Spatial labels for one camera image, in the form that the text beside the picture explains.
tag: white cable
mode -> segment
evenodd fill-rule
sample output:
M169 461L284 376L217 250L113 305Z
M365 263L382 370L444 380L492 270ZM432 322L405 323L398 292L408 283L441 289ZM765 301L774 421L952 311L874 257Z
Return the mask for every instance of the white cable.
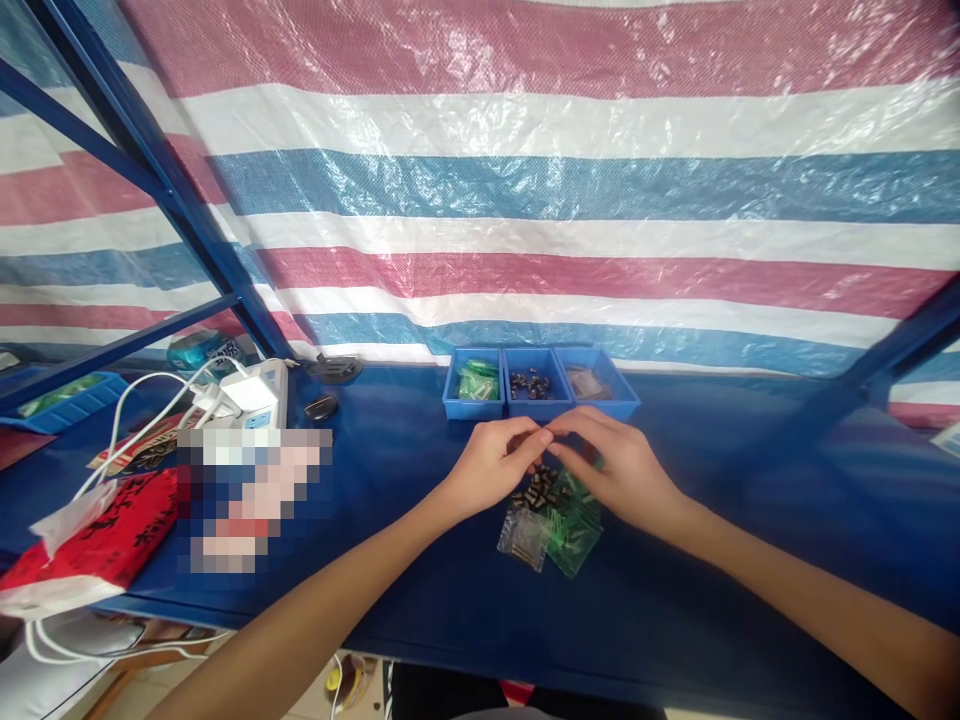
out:
M174 407L178 402L180 402L180 398L182 398L182 397L184 396L184 394L186 394L187 390L190 388L191 385L193 385L193 384L197 381L197 379L200 377L200 375L202 375L203 372L204 372L208 367L210 367L210 365L214 364L215 362L219 362L219 361L221 361L221 360L229 360L230 362L232 362L232 363L236 366L237 372L239 372L239 373L240 373L241 375L243 375L244 377L249 377L249 373L247 372L247 368L246 368L243 364L241 364L238 360L236 360L236 358L232 358L232 357L225 357L225 358L224 358L224 357L215 357L215 358L211 358L210 360L208 360L207 362L205 362L203 365L201 365L200 368L193 374L193 376L192 376L189 380L184 380L184 379L183 379L182 377L180 377L179 375L175 375L175 374L169 373L169 372L155 372L155 373L148 373L147 375L144 375L143 377L139 377L139 378L137 378L136 380L134 380L132 383L130 383L130 385L128 385L127 388L124 389L123 393L120 395L120 398L117 400L117 409L116 409L116 410L114 411L114 413L113 413L113 429L112 429L111 432L110 432L110 445L107 447L107 453L106 453L107 458L106 458L106 460L104 461L104 463L103 463L100 467L98 467L96 470L94 470L94 471L90 474L90 477L88 477L88 478L84 481L83 485L80 486L80 489L79 489L79 490L77 491L77 493L73 496L73 499L76 500L76 499L79 498L81 495L83 495L92 485L95 485L95 484L97 484L100 480L102 480L103 477L106 475L107 470L108 470L108 469L110 468L110 466L113 464L113 461L116 460L116 459L117 459L118 457L120 457L121 455L123 455L123 453L125 453L130 446L132 446L135 442L137 442L137 440L139 440L141 437L143 437L144 435L146 435L147 432L149 432L150 429L153 428L154 425L156 425L156 424L157 424L158 422L160 422L163 418L165 418L165 417L167 416L167 413L169 413L169 412L173 409L173 407ZM180 392L178 392L178 393L173 397L173 399L167 404L167 406L166 406L163 410L161 410L161 411L156 415L156 417L153 418L153 420L151 420L151 421L150 421L149 423L147 423L143 428L141 428L140 431L139 431L136 435L134 435L130 440L128 440L127 443L126 443L122 448L120 448L119 450L117 450L116 452L114 452L114 451L113 451L113 448L114 448L114 447L116 446L116 444L117 444L117 434L119 433L119 428L120 428L120 416L121 416L122 411L123 411L123 402L124 402L124 400L127 399L127 395L129 395L129 394L130 394L130 391L133 390L133 388L135 388L137 385L139 385L139 384L142 383L143 381L149 380L150 378L161 377L161 376L164 376L164 377L172 377L172 378L178 380L179 382L183 383L183 389L180 390ZM218 404L218 403L214 403L211 407L212 407L212 408L215 408L215 407L217 406L217 404ZM205 419L205 418L209 417L209 415L208 415L207 413L205 413L204 418L201 418L201 421L202 421L202 422L206 422L206 419ZM40 637L40 639L42 639L42 640L43 640L47 645L49 645L51 648L53 648L54 650L57 650L58 652L66 655L66 656L68 656L68 657L71 658L71 659L67 660L67 659L63 659L63 658L50 658L50 657L47 657L47 656L43 655L43 654L40 652L39 647L38 647L38 645L37 645L37 643L36 643L36 638L35 638L34 635L33 635L33 631L36 631L37 634L38 634L38 636ZM149 653L160 652L160 651L162 651L162 650L173 650L173 651L175 651L175 652L179 652L179 653L180 653L181 655L183 655L185 658L189 658L189 659L203 659L203 658L206 657L206 655L193 655L193 654L191 654L191 653L186 652L186 651L182 648L182 646L183 646L183 645L195 645L195 644L197 644L197 642L207 642L207 641L216 640L216 639L218 639L218 638L223 637L225 634L226 634L226 633L221 633L220 635L217 635L217 636L215 636L215 637L213 637L213 638L205 638L205 639L203 639L203 640L201 640L201 641L183 641L183 640L178 640L178 641L173 641L173 642L170 642L170 643L159 643L159 644L153 645L153 646L151 646L151 647L149 647L149 648L146 648L146 649L143 649L143 650L136 650L136 651L133 651L133 652L130 652L130 651L120 651L120 652L117 652L117 653L105 653L104 655L91 655L91 654L79 653L79 652L77 652L77 651L70 650L69 648L65 648L65 647L63 647L62 645L58 644L56 641L52 640L52 639L49 637L49 635L47 635L46 631L45 631L44 628L43 628L43 623L42 623L40 620L34 620L34 621L27 622L27 623L25 623L25 626L24 626L24 638L25 638L25 640L26 640L27 650L28 650L28 651L30 652L30 654L34 657L34 659L36 659L38 662L47 663L47 664L49 664L49 665L68 665L68 664L71 664L71 663L84 662L84 661L87 661L87 660L119 660L119 659L125 658L125 657L135 657L135 656L137 656L137 655L147 655L147 654L149 654Z
M131 438L126 445L120 448L120 450L118 450L117 452L113 452L113 448L116 447L116 444L117 444L117 434L120 431L120 415L123 412L123 403L127 399L127 395L129 395L130 391L133 390L137 385L142 383L144 380L149 380L150 378L155 378L155 377L176 378L177 380L183 383L183 390L177 393L174 396L173 400L170 402L170 404L167 405L167 407L165 407L160 412L160 414L158 414L153 420L147 423L147 425L141 428L140 432L134 435L133 438ZM183 395L187 392L187 388L189 388L191 384L192 383L187 382L179 375L174 375L173 373L168 373L168 372L149 373L147 375L144 375L143 377L137 378L132 383L130 383L124 389L123 393L120 395L120 399L117 400L117 409L113 413L113 429L110 432L110 444L107 446L107 451L106 451L107 458L100 467L98 467L96 470L90 473L90 477L88 477L86 481L84 481L83 485L80 486L80 489L77 491L76 495L73 496L73 499L76 500L78 497L83 495L87 490L89 490L92 485L96 485L98 482L100 482L100 480L102 480L104 476L106 476L107 470L110 469L110 466L113 464L113 461L116 460L121 455L123 455L123 453L127 451L127 448L133 445L141 437L146 435L147 432L149 432L149 430L154 425L160 422L160 420L162 420L166 416L166 414L170 412L171 409L173 409L173 406L180 401L180 398L182 398Z
M198 408L196 405L191 405L190 409L183 414L182 418L180 418L180 422L177 423L177 430L186 430L187 423L190 422L190 418L194 416L197 410Z
M96 470L94 470L93 473L91 473L90 477L87 478L86 482L80 487L80 490L77 492L77 494L73 496L73 499L76 500L78 497L80 497L81 495L83 495L83 493L85 493L85 492L87 491L87 489L88 489L91 485L95 485L95 484L98 482L98 480L97 480L96 478L104 477L104 476L106 475L107 469L110 467L110 465L113 463L113 461L116 460L116 459L117 459L118 457L120 457L121 455L123 455L123 453L125 453L125 452L127 451L127 448L129 448L131 445L133 445L133 444L134 444L137 440L139 440L141 437L143 437L144 435L146 435L147 432L148 432L154 425L156 425L156 424L157 424L158 422L160 422L163 418L165 418L166 415L167 415L167 413L170 412L170 411L173 409L173 406L176 405L178 402L180 402L180 398L182 398L182 397L186 394L187 389L197 381L197 378L199 378L200 375L202 375L203 372L204 372L208 367L210 367L211 365L213 365L213 364L216 363L216 362L219 362L220 360L229 360L229 361L232 362L234 365L236 365L236 367L237 367L237 372L239 372L239 373L240 373L241 375L243 375L244 377L250 377L250 374L247 372L247 368L246 368L246 367L244 367L236 358L232 358L232 357L227 356L227 357L215 357L215 358L210 358L209 360L207 360L207 362L205 362L203 365L200 366L200 368L193 374L193 377L191 377L189 380L184 380L184 379L183 379L182 377L180 377L179 375L174 375L173 373L168 373L168 372L156 372L156 373L150 373L150 374L148 374L148 375L144 375L143 377L137 378L137 379L134 380L132 383L130 383L130 385L123 391L123 394L120 396L120 399L117 401L117 409L116 409L116 411L115 411L114 414L113 414L113 433L111 434L111 438L110 438L110 446L107 448L107 455L108 455L107 460L106 460L106 462L103 463L103 465L101 465L101 466L98 467ZM117 430L118 430L119 425L120 425L120 411L121 411L122 408L123 408L123 401L127 399L127 395L130 393L130 391L133 390L133 388L136 387L137 385L139 385L141 382L143 382L144 380L147 380L147 379L149 379L149 378L158 377L158 376L161 376L161 375L167 376L167 377L173 377L173 378L176 378L177 380L179 380L180 382L182 382L182 383L183 383L183 390L181 390L180 392L178 392L178 393L173 397L173 400L171 400L170 403L169 403L163 410L161 410L160 413L159 413L153 420L151 420L145 427L143 427L143 428L140 430L140 432L138 432L136 435L134 435L132 438L130 438L130 440L127 441L127 444L126 444L126 445L124 445L122 448L120 448L120 449L117 450L115 453L113 453L112 455L110 455L111 451L113 450L114 445L115 445L116 442L117 442Z
M203 415L200 416L200 419L197 420L197 424L194 426L197 430L202 428L207 420L210 419L210 416L213 415L214 411L220 407L220 403L223 401L223 390L220 389L220 386L217 385L217 396L213 399L213 402L210 403L210 407L206 409Z
M333 659L337 661L340 678L337 681L337 689L333 691L333 702L330 703L330 720L333 720L333 716L337 714L337 698L340 697L340 686L343 685L343 663L340 662L340 658L337 657L336 653L333 654Z
M64 658L51 658L47 657L39 652L39 648L36 645L36 640L33 636L32 631L36 631L40 640L43 640L49 647L53 650L56 650L61 655L66 655L69 660ZM183 649L184 645L200 645L202 643L210 643L214 640L219 640L222 637L225 637L229 631L218 633L208 638L195 638L193 640L176 640L171 643L160 643L157 645L152 645L149 648L144 648L142 650L114 650L112 652L102 653L100 655L93 655L90 653L80 652L78 650L73 650L68 647L64 647L49 635L44 629L43 625L39 622L36 623L27 623L24 627L24 638L26 639L27 649L30 651L30 654L38 660L39 662L46 663L47 665L71 665L78 662L87 662L88 660L121 660L128 657L136 657L138 655L147 655L153 652L159 652L161 650L172 650L174 652L180 653L183 657L188 660L205 660L207 655L194 655L188 653Z

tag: blue metal bar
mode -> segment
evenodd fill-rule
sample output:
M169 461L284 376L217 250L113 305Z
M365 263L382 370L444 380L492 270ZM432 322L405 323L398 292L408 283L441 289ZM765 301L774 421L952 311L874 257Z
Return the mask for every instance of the blue metal bar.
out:
M132 352L145 348L147 345L162 340L179 330L188 328L201 320L212 317L224 310L229 310L239 302L239 299L232 295L219 297L203 305L198 305L192 310L187 310L186 312L167 318L153 327L110 343L84 357L55 365L39 375L34 375L23 385L19 385L0 395L0 413L9 414L25 402L29 402L51 390L63 387L69 382L82 378L84 375L88 375L106 365L116 362Z
M958 338L960 274L867 351L838 381L862 387L889 372L891 381L896 382Z
M25 0L117 145L142 158L170 193L167 218L221 294L235 296L237 319L265 355L293 357L246 269L220 233L166 137L74 0Z
M783 462L809 448L847 415L878 393L942 352L960 338L960 274L947 283L892 333L864 353L843 375L772 427L716 476L721 492L736 493L724 479L744 479L770 462Z
M160 184L153 173L132 160L127 153L117 149L109 140L47 95L3 59L0 59L0 90L77 145L89 150L104 165L125 177L158 203L169 200L169 191Z

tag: power strip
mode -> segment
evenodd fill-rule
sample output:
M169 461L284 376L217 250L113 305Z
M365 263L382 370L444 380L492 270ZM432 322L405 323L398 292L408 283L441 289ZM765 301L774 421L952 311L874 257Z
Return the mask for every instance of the power strip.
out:
M257 410L241 413L239 417L212 418L204 428L236 428L242 430L284 429L287 427L287 391L290 370L283 360L269 358L250 370L259 368L264 380L273 385L279 400Z

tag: blue stripe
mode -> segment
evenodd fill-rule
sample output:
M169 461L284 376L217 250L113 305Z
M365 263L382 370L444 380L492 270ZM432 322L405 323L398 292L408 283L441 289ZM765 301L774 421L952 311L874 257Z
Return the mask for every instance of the blue stripe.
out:
M386 157L211 163L242 215L960 223L960 151L778 158Z
M114 0L78 0L110 54L121 62L150 67ZM0 4L0 57L42 88L73 87L73 81L20 2ZM0 93L0 117L27 112Z
M623 360L687 363L835 377L863 351L858 348L752 333L692 328L636 328L581 323L469 321L421 327L394 313L296 315L318 345L424 344L434 355L478 345L595 345Z
M900 379L901 383L918 382L960 382L960 352L940 353L909 375Z
M255 253L231 243L254 283L269 284ZM184 243L123 252L17 255L0 263L2 285L135 285L143 288L176 288L209 282L207 274Z

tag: blue plastic bin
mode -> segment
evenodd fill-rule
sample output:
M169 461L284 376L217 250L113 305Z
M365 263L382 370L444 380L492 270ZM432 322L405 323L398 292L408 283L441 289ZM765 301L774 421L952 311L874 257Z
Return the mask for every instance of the blue plastic bin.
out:
M577 405L593 405L621 422L629 420L634 411L640 407L637 394L604 350L591 347L558 347L554 348L554 352L564 368L572 365L591 370L597 381L609 388L613 395L611 400L577 400L573 384L564 372L564 379L567 380L570 394Z
M537 375L550 378L550 394L553 400L530 400L525 390L517 393L517 399L510 397L510 373L520 372L530 377L530 368ZM503 351L503 374L507 395L507 415L521 417L526 415L537 422L548 422L573 407L573 393L567 383L563 366L550 348L506 348Z
M37 368L36 372L25 373L24 379L37 375L45 369ZM21 430L31 430L44 435L56 435L71 425L90 417L98 410L112 405L127 389L127 382L116 373L97 370L96 373L92 374L103 375L105 379L32 417L0 416L0 425L10 425Z
M486 360L500 369L500 397L497 400L461 400L460 368L467 360ZM447 420L499 420L503 417L503 358L496 348L456 348L450 356L447 382L443 388L443 407Z

